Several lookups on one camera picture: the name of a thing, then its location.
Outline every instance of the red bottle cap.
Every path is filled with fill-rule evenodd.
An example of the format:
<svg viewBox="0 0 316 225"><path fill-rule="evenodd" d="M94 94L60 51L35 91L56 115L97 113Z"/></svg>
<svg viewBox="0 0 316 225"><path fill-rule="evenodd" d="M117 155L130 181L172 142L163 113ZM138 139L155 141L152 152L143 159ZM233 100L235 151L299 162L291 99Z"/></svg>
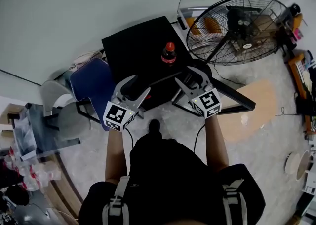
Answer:
<svg viewBox="0 0 316 225"><path fill-rule="evenodd" d="M173 42L167 43L166 50L167 51L174 51L174 43Z"/></svg>

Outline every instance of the white marker cube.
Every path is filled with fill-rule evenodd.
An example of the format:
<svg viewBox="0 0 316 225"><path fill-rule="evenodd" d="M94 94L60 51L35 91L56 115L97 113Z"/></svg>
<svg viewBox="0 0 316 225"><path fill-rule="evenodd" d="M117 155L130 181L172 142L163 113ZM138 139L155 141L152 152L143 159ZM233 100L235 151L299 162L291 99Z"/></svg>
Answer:
<svg viewBox="0 0 316 225"><path fill-rule="evenodd" d="M134 111L109 101L105 108L103 122L106 126L122 132L132 122L134 115Z"/></svg>
<svg viewBox="0 0 316 225"><path fill-rule="evenodd" d="M219 113L222 110L222 102L216 88L192 99L194 109L205 119Z"/></svg>

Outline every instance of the black shoe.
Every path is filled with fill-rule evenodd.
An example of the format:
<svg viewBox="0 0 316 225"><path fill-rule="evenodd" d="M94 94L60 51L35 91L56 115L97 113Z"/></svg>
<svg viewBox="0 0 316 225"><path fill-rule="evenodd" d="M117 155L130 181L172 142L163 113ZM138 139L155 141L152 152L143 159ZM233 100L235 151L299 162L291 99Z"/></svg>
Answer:
<svg viewBox="0 0 316 225"><path fill-rule="evenodd" d="M149 123L149 133L157 133L160 131L160 122L156 119L151 120Z"/></svg>

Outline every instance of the blue chair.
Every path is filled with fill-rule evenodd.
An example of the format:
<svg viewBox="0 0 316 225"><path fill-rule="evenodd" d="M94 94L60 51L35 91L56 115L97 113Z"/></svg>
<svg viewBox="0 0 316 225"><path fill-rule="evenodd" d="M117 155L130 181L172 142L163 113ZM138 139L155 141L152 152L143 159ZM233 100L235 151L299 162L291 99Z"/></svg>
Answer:
<svg viewBox="0 0 316 225"><path fill-rule="evenodd" d="M92 59L71 74L70 84L74 98L77 101L78 113L99 122L104 130L108 131L109 128L103 122L103 114L108 101L111 100L116 85L113 81L109 65L99 58ZM90 99L99 120L80 110L80 105L90 103L85 100L87 98Z"/></svg>

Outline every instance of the backpack strap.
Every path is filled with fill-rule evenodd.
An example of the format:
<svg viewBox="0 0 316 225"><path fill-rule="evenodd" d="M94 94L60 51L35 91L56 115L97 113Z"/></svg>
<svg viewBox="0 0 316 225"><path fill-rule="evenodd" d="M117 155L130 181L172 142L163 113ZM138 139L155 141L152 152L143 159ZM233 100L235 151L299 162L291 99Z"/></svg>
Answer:
<svg viewBox="0 0 316 225"><path fill-rule="evenodd" d="M120 217L123 214L123 225L129 225L128 206L124 203L123 197L127 188L129 176L121 177L114 197L110 199L110 203L103 208L102 221L103 225L109 224L109 217Z"/></svg>
<svg viewBox="0 0 316 225"><path fill-rule="evenodd" d="M241 205L241 215L242 215L242 225L247 225L247 205L246 201L241 192L238 192L238 188L242 184L243 180L235 180L230 185L223 185L224 196L223 196L223 204L226 216L226 225L232 225L232 216L230 205Z"/></svg>

